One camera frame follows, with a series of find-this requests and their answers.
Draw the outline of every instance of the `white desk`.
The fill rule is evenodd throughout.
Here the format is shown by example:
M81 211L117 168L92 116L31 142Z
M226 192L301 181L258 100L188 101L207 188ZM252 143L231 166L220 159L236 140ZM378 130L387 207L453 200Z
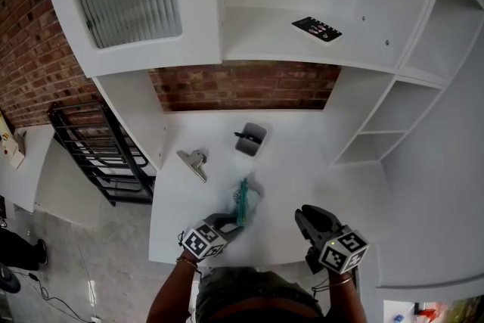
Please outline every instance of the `white desk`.
M53 141L48 124L26 131L26 156L15 170L0 155L0 195L29 212L39 210L86 228L96 228L102 194L82 174L69 153Z
M157 174L149 258L175 262L177 235L223 210L231 188L245 176L263 195L250 225L206 266L260 266L304 260L309 243L294 212L323 207L372 242L385 237L388 188L380 163L328 168L320 147L323 116L312 111L232 111L168 114L163 166ZM254 161L234 150L246 122L264 125L267 142ZM200 149L208 161L203 183L176 155Z

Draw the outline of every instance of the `shoe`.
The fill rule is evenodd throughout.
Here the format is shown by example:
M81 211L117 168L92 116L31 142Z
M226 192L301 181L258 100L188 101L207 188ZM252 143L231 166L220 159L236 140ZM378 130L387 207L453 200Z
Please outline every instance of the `shoe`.
M48 264L48 256L47 256L47 246L45 245L44 240L38 240L36 247L39 249L39 264L47 265Z

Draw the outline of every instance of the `wall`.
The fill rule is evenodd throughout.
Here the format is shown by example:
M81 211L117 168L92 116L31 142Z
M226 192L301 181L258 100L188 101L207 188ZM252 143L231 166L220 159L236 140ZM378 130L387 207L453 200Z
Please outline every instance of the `wall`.
M99 97L57 21L51 0L2 0L0 108L14 126L46 123L52 101Z
M150 72L164 110L322 109L340 74L334 65L228 61Z
M53 101L100 98L77 63L51 0L2 0L0 109L13 126L47 123ZM232 61L150 71L165 110L322 109L339 67L275 61Z
M467 279L455 299L484 293L483 65L481 32L440 101L383 160L394 231L379 245L382 285L434 284L437 295Z

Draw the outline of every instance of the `black cable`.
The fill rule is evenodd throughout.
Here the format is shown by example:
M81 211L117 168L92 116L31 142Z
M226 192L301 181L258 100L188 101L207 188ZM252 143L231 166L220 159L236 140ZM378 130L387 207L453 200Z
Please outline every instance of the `black cable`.
M180 246L183 246L183 236L185 235L185 232L182 231L179 235L178 235L178 245Z
M312 297L316 298L316 294L318 292L323 292L324 290L328 290L329 289L329 285L325 285L323 286L323 284L328 281L330 278L326 278L324 281L322 281L321 283L319 283L318 285L315 285L314 287L311 287L311 290L312 290Z
M92 323L92 321L84 320L79 315L77 315L74 312L74 310L72 308L70 308L69 305L66 302L64 302L62 299L59 299L58 297L50 297L49 294L48 294L47 289L42 286L42 283L41 283L41 281L39 280L39 278L37 276L33 275L32 273L29 273L28 275L25 275L24 273L16 272L16 271L12 271L12 273L17 273L19 275L22 275L25 278L31 278L32 280L37 281L39 283L39 287L40 287L40 295L42 296L42 299L43 300L45 300L46 302L48 302L50 300L58 300L58 301L60 301L61 303L63 303L76 316L76 318L74 318L72 315L69 315L67 312L63 311L62 309L57 308L56 306L54 306L51 303L48 303L49 306L54 307L55 309L61 311L62 313L66 314L67 316L71 317L72 319L76 319L76 320L79 320L79 321L83 321L84 323Z

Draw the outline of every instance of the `wrist bracelet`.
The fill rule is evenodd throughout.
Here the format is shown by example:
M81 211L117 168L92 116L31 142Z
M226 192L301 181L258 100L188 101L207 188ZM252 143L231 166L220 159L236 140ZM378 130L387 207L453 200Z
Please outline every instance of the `wrist bracelet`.
M348 281L350 281L352 279L353 279L353 277L352 276L349 276L349 278L347 278L346 280L341 281L340 283L331 284L330 287L336 287L337 285L345 284L345 283L347 283Z
M178 259L176 259L176 263L178 264L179 262L186 262L188 265L190 266L193 266L195 268L195 270L198 269L198 265L195 263L195 262L192 262L190 261L189 259L185 259L184 257L179 257Z

